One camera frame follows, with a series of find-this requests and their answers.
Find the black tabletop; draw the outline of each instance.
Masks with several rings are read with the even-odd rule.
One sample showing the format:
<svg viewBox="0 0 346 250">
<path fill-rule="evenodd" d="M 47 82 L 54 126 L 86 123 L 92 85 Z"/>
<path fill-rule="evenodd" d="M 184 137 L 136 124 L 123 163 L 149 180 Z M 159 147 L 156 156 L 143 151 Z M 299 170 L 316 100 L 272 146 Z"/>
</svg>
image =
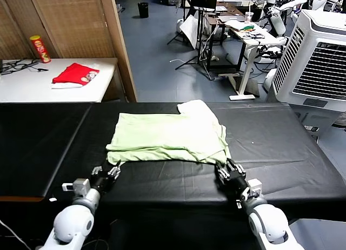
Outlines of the black tabletop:
<svg viewBox="0 0 346 250">
<path fill-rule="evenodd" d="M 90 104 L 0 104 L 0 198 L 44 198 Z"/>
<path fill-rule="evenodd" d="M 208 106 L 227 127 L 232 158 L 243 165 L 248 179 L 262 182 L 270 203 L 303 207 L 345 200 L 344 180 L 289 106 Z M 61 164 L 55 186 L 88 177 L 103 162 L 120 112 L 178 114 L 175 103 L 93 104 Z M 217 188 L 214 167 L 186 161 L 125 163 L 114 188 L 102 200 L 109 206 L 131 207 L 208 207 L 227 202 Z"/>
</svg>

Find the trash can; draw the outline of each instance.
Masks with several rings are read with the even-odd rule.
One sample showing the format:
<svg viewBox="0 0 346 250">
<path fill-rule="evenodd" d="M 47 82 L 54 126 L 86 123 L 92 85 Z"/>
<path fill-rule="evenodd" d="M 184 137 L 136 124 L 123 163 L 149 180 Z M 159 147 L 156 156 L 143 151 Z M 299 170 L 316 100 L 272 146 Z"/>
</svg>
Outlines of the trash can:
<svg viewBox="0 0 346 250">
<path fill-rule="evenodd" d="M 148 18 L 149 17 L 149 8 L 148 7 L 149 7 L 148 3 L 139 3 L 138 4 L 140 18 Z"/>
</svg>

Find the wooden partition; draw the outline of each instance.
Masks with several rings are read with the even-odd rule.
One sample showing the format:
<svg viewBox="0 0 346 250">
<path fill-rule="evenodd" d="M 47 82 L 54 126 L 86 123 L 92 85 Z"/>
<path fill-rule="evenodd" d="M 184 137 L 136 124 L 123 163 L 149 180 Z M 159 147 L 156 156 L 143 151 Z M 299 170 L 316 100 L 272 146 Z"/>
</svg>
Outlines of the wooden partition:
<svg viewBox="0 0 346 250">
<path fill-rule="evenodd" d="M 114 0 L 1 0 L 0 57 L 37 57 L 33 35 L 52 58 L 117 57 L 127 99 L 137 101 Z"/>
</svg>

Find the white robot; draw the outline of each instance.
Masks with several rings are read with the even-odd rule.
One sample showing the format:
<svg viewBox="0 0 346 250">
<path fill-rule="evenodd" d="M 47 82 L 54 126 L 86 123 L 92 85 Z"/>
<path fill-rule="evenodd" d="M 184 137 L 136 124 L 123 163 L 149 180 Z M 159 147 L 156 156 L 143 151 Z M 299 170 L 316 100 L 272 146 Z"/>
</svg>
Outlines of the white robot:
<svg viewBox="0 0 346 250">
<path fill-rule="evenodd" d="M 273 2 L 274 0 L 267 0 L 267 5 L 270 3 L 269 1 Z M 275 5 L 270 5 L 270 4 L 268 6 L 267 5 L 265 6 L 264 11 L 265 11 L 266 15 L 262 19 L 268 18 L 268 21 L 272 27 L 271 33 L 272 33 L 272 35 L 277 37 L 280 45 L 286 45 L 286 43 L 288 42 L 288 39 L 286 37 L 279 37 L 286 32 L 286 28 L 285 28 L 285 25 L 283 24 L 281 17 L 280 17 L 280 13 L 282 11 L 288 10 L 289 8 L 293 8 L 297 5 L 304 4 L 306 2 L 311 3 L 311 9 L 312 10 L 322 10 L 323 11 L 323 8 L 324 8 L 325 4 L 327 3 L 327 0 L 294 0 L 292 2 L 289 2 L 289 3 L 282 5 L 279 8 L 276 7 Z M 292 14 L 292 19 L 294 22 L 297 21 L 297 19 L 298 19 L 298 13 L 297 12 Z M 267 55 L 280 54 L 281 55 L 282 51 L 279 48 L 273 46 L 271 48 L 270 47 L 265 48 L 265 50 L 263 50 L 262 53 L 264 55 L 265 54 L 267 54 Z M 271 69 L 269 71 L 269 73 L 267 74 L 267 76 L 265 77 L 263 87 L 267 91 L 270 88 L 270 85 L 271 85 L 272 79 L 275 75 L 275 72 L 276 72 L 276 69 Z"/>
<path fill-rule="evenodd" d="M 251 231 L 262 250 L 304 250 L 292 234 L 283 211 L 263 198 L 259 180 L 246 181 L 243 167 L 231 159 L 224 167 L 216 166 L 216 173 L 220 189 L 231 192 L 229 196 L 249 216 Z"/>
<path fill-rule="evenodd" d="M 110 171 L 98 166 L 91 173 L 91 181 L 77 179 L 73 184 L 63 184 L 63 190 L 74 191 L 76 198 L 55 217 L 54 227 L 40 250 L 81 249 L 94 225 L 101 194 L 111 189 L 119 174 L 119 163 Z M 263 198 L 260 181 L 246 181 L 243 167 L 231 159 L 225 166 L 216 166 L 216 175 L 220 188 L 232 192 L 238 208 L 246 211 L 262 250 L 304 250 L 293 236 L 283 211 Z"/>
<path fill-rule="evenodd" d="M 40 250 L 79 250 L 94 225 L 94 214 L 101 195 L 111 189 L 120 174 L 120 163 L 105 171 L 95 167 L 89 179 L 77 179 L 63 184 L 64 191 L 74 191 L 71 206 L 62 210 L 54 220 L 54 227 Z"/>
</svg>

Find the red cloth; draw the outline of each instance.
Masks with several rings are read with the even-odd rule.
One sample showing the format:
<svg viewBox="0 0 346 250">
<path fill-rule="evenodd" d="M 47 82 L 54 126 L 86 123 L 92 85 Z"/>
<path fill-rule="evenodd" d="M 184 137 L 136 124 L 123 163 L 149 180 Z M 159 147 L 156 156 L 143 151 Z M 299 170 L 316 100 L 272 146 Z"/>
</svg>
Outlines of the red cloth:
<svg viewBox="0 0 346 250">
<path fill-rule="evenodd" d="M 55 83 L 76 83 L 85 85 L 90 82 L 99 70 L 86 67 L 73 63 L 68 66 L 58 77 L 53 78 L 52 82 Z"/>
</svg>

